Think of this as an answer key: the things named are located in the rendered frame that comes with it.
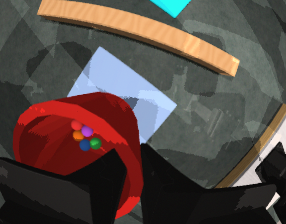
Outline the tan wooden flat bar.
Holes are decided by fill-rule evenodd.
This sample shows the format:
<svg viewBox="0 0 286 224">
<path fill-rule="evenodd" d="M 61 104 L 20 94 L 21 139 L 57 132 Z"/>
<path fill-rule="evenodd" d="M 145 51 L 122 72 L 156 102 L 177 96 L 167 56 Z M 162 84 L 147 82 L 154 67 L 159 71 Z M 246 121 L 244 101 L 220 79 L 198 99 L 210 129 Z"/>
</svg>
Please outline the tan wooden flat bar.
<svg viewBox="0 0 286 224">
<path fill-rule="evenodd" d="M 223 49 L 188 32 L 115 8 L 70 0 L 42 0 L 37 15 L 55 22 L 80 24 L 142 40 L 206 65 L 223 76 L 235 76 L 240 63 Z"/>
</svg>

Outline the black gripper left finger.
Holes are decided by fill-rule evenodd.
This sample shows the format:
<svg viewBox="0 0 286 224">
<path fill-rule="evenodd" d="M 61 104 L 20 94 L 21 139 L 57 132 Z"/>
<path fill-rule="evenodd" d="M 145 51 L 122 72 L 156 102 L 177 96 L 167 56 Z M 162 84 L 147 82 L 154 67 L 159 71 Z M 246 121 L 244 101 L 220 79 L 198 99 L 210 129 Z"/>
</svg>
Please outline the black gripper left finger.
<svg viewBox="0 0 286 224">
<path fill-rule="evenodd" d="M 5 201 L 74 224 L 114 224 L 126 175 L 114 148 L 66 176 L 0 157 Z"/>
</svg>

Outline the purple marble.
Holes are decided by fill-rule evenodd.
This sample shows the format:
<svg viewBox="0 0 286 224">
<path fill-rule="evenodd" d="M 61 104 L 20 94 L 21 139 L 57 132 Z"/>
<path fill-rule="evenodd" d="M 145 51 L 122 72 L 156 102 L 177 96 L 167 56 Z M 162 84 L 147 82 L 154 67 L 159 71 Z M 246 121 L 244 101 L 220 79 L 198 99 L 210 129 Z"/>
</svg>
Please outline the purple marble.
<svg viewBox="0 0 286 224">
<path fill-rule="evenodd" d="M 87 125 L 83 125 L 83 127 L 82 127 L 82 135 L 84 137 L 90 137 L 92 135 L 92 132 L 94 132 L 94 129 L 91 129 L 90 127 L 87 127 Z"/>
</svg>

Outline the green marble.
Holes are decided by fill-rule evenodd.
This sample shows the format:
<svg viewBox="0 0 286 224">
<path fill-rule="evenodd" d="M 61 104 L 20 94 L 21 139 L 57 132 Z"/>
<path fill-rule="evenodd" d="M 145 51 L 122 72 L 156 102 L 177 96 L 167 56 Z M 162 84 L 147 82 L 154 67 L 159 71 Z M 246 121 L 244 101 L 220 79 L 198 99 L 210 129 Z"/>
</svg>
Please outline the green marble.
<svg viewBox="0 0 286 224">
<path fill-rule="evenodd" d="M 102 147 L 102 141 L 100 141 L 100 139 L 98 139 L 98 137 L 94 137 L 94 139 L 92 139 L 90 141 L 90 147 L 92 149 L 98 149 L 98 148 Z"/>
</svg>

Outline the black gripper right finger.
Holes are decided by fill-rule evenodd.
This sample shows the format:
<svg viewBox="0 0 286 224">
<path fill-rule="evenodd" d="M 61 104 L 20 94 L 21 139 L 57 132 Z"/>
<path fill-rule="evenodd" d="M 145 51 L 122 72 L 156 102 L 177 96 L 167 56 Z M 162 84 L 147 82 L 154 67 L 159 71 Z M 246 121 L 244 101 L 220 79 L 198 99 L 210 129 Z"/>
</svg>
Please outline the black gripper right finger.
<svg viewBox="0 0 286 224">
<path fill-rule="evenodd" d="M 225 216 L 264 206 L 275 197 L 272 183 L 203 188 L 188 179 L 147 143 L 140 143 L 143 224 L 199 224 L 208 217 Z"/>
</svg>

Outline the blue marble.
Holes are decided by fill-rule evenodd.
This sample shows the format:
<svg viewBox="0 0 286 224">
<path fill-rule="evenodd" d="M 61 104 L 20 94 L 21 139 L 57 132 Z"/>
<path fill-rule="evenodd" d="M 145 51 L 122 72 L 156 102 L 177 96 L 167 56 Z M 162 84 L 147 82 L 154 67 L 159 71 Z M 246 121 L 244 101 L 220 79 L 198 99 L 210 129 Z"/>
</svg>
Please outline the blue marble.
<svg viewBox="0 0 286 224">
<path fill-rule="evenodd" d="M 79 148 L 83 149 L 83 151 L 88 151 L 88 149 L 90 149 L 90 140 L 88 139 L 83 139 L 82 141 L 80 141 L 79 143 Z"/>
</svg>

